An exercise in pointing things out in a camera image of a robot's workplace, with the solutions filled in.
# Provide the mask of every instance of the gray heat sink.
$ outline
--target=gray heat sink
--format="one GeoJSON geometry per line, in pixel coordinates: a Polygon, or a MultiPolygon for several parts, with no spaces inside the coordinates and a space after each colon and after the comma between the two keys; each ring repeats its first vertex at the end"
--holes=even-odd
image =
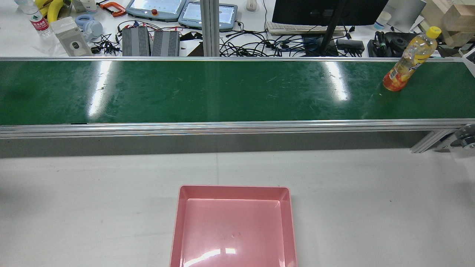
{"type": "Polygon", "coordinates": [[[152,57],[178,57],[180,35],[177,31],[156,31],[153,36],[152,57]]]}
{"type": "Polygon", "coordinates": [[[122,30],[122,56],[150,56],[150,38],[147,27],[125,28],[122,30]]]}

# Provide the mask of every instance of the plastic bottle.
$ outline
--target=plastic bottle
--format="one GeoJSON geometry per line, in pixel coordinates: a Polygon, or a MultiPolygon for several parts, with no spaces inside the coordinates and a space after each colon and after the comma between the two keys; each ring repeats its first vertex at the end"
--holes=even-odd
{"type": "Polygon", "coordinates": [[[401,59],[385,75],[383,85],[390,91],[400,91],[408,83],[411,75],[437,48],[438,27],[430,27],[425,34],[414,37],[404,50],[401,59]]]}
{"type": "Polygon", "coordinates": [[[29,16],[31,24],[33,24],[33,27],[35,27],[39,35],[47,36],[51,34],[48,22],[33,0],[15,0],[15,3],[20,7],[23,13],[29,16]]]}

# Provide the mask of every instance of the paper cup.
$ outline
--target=paper cup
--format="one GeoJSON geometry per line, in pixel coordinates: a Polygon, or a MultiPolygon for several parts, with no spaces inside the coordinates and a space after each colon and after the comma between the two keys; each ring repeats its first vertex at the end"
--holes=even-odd
{"type": "Polygon", "coordinates": [[[381,12],[380,16],[374,23],[374,27],[376,29],[384,29],[384,26],[388,23],[388,21],[391,19],[391,14],[389,14],[386,11],[381,12]]]}
{"type": "Polygon", "coordinates": [[[94,0],[81,0],[81,3],[89,14],[97,13],[97,5],[94,0]]]}

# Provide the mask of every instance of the plastic tray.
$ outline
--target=plastic tray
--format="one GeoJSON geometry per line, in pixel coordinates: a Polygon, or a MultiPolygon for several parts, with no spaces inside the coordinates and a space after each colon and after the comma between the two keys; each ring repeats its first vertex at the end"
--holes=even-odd
{"type": "Polygon", "coordinates": [[[170,267],[297,267],[289,189],[182,186],[170,267]]]}

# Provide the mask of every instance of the computer monitor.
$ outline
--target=computer monitor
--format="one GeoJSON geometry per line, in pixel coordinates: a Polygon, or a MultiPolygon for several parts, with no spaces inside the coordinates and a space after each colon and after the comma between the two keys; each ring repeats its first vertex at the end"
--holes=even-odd
{"type": "MultiPolygon", "coordinates": [[[[328,26],[337,0],[276,0],[272,22],[328,26]]],[[[388,0],[348,0],[337,25],[372,25],[388,0]]]]}

